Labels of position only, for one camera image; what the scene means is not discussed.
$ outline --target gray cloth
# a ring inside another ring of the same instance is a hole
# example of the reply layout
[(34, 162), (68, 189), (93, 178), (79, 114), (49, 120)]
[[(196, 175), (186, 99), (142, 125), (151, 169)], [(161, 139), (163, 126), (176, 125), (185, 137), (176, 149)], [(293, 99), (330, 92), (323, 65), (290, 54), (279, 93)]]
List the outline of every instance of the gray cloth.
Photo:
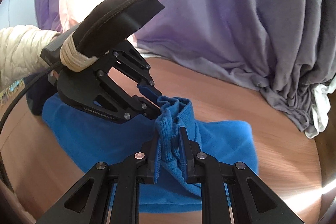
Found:
[(336, 73), (336, 0), (160, 1), (140, 47), (259, 90), (300, 131), (315, 130), (311, 90)]

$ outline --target blue fabric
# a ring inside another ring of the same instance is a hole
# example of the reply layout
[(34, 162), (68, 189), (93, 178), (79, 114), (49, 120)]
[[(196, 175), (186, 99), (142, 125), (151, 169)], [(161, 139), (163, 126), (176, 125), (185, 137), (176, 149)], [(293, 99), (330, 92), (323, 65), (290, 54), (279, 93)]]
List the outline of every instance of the blue fabric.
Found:
[(160, 176), (155, 185), (141, 185), (141, 212), (201, 210), (200, 185), (185, 184), (179, 168), (180, 127), (186, 127), (189, 139), (197, 141), (202, 151), (228, 164), (243, 161), (258, 173), (247, 122), (197, 121), (191, 101), (184, 98), (161, 96), (157, 103), (162, 115), (155, 121), (138, 115), (124, 124), (115, 124), (69, 107), (55, 94), (46, 101), (42, 117), (61, 147), (84, 172), (98, 161), (114, 164), (138, 152), (143, 142), (152, 139), (156, 127), (161, 138)]

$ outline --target pivot bolt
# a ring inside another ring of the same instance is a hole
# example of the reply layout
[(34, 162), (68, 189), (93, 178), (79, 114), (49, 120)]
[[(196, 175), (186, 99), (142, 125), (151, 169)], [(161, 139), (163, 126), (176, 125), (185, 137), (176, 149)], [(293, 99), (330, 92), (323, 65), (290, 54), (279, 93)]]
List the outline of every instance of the pivot bolt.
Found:
[(96, 168), (97, 168), (98, 170), (102, 170), (102, 169), (104, 169), (105, 167), (106, 167), (106, 163), (104, 163), (104, 162), (99, 162), (99, 163), (96, 164)]
[(201, 160), (204, 160), (207, 157), (206, 153), (204, 153), (204, 152), (199, 152), (199, 153), (197, 153), (196, 156), (197, 156), (197, 158), (199, 158)]
[(137, 152), (137, 153), (135, 153), (134, 157), (138, 160), (141, 160), (145, 157), (145, 154), (142, 153), (142, 152)]
[(246, 165), (245, 165), (243, 162), (237, 162), (237, 163), (236, 163), (236, 167), (237, 167), (237, 169), (239, 169), (239, 170), (244, 170), (245, 167), (246, 167)]

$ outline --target wooden table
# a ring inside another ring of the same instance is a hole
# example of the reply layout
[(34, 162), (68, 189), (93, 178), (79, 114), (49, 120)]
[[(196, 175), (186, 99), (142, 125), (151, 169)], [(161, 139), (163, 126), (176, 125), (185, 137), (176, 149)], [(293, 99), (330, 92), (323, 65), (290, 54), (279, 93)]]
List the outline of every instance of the wooden table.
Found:
[[(256, 91), (201, 75), (167, 60), (148, 61), (156, 88), (169, 97), (191, 99), (197, 119), (249, 122), (260, 178), (306, 224), (317, 223), (321, 171), (314, 140), (307, 139)], [(130, 95), (138, 94), (132, 80), (117, 71), (111, 71), (110, 76)], [(19, 200), (36, 218), (83, 175), (41, 118), (31, 115), (25, 100), (20, 101), (6, 123), (0, 136), (0, 148)], [(201, 214), (141, 214), (140, 222), (201, 223)]]

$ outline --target quilted sleeve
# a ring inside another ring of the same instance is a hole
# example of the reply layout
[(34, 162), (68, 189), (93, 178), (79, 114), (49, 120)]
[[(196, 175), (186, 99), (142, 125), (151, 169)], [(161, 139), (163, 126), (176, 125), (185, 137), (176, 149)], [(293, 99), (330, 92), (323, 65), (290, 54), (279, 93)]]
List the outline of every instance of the quilted sleeve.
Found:
[(42, 49), (60, 35), (31, 25), (0, 30), (0, 90), (14, 81), (48, 67), (40, 58)]

